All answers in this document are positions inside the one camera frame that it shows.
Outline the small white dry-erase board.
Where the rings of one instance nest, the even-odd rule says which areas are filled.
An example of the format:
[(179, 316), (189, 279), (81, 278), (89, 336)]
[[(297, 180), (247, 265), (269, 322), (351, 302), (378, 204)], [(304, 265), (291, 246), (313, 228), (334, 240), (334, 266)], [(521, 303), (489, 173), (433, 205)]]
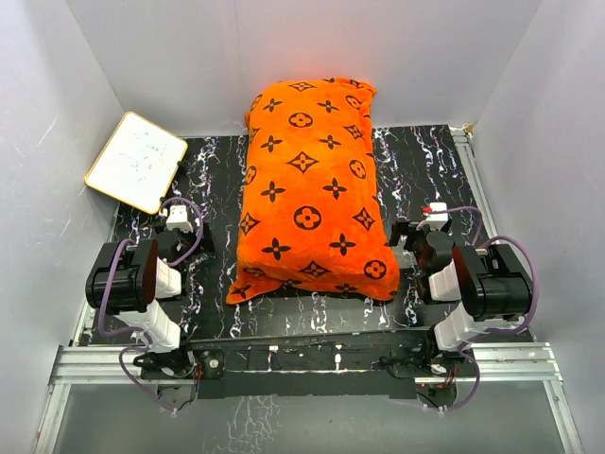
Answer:
[(127, 112), (84, 177), (92, 189), (153, 215), (177, 173), (188, 144), (179, 136)]

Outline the orange patterned plush pillowcase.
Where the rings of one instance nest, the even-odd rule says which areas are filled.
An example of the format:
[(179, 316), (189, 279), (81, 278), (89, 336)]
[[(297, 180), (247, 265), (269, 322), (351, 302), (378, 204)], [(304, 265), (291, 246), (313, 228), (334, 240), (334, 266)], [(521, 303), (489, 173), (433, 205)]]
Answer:
[(253, 100), (228, 304), (284, 287), (396, 295), (400, 269), (372, 145), (374, 94), (354, 79), (287, 80)]

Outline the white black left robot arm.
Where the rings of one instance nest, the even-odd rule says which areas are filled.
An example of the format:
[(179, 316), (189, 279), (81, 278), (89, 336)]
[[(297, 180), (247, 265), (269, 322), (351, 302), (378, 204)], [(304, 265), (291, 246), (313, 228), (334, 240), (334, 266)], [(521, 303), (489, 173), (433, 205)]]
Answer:
[(101, 246), (86, 279), (86, 300), (97, 311), (101, 336), (129, 333), (141, 340), (133, 365), (143, 375), (194, 375), (196, 356), (160, 302), (184, 295), (183, 266), (188, 258), (214, 251), (207, 223), (197, 235), (163, 227), (137, 243), (127, 238)]

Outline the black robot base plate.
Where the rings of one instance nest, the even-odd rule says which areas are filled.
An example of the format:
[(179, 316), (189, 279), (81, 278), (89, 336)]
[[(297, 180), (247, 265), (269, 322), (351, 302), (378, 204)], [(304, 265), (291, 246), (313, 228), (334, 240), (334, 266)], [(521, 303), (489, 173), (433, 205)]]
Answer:
[(439, 365), (433, 374), (413, 367), (394, 373), (384, 360), (402, 359), (420, 347), (424, 330), (363, 331), (272, 338), (191, 340), (199, 399), (243, 396), (383, 395), (413, 399), (425, 382), (451, 386), (475, 377), (467, 360), (449, 376)]

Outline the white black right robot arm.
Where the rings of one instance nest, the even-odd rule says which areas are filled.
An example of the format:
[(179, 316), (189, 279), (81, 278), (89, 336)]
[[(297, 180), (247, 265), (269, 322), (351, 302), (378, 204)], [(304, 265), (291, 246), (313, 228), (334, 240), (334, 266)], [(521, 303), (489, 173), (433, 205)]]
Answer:
[(466, 362), (472, 343), (490, 334), (517, 334), (535, 313), (538, 287), (534, 271), (526, 271), (513, 247), (502, 237), (480, 247), (459, 246), (448, 235), (450, 223), (434, 228), (423, 222), (398, 220), (389, 245), (405, 241), (416, 263), (415, 288), (427, 305), (457, 306), (428, 328), (420, 347), (402, 359), (384, 360), (395, 374), (413, 367), (432, 375), (455, 374)]

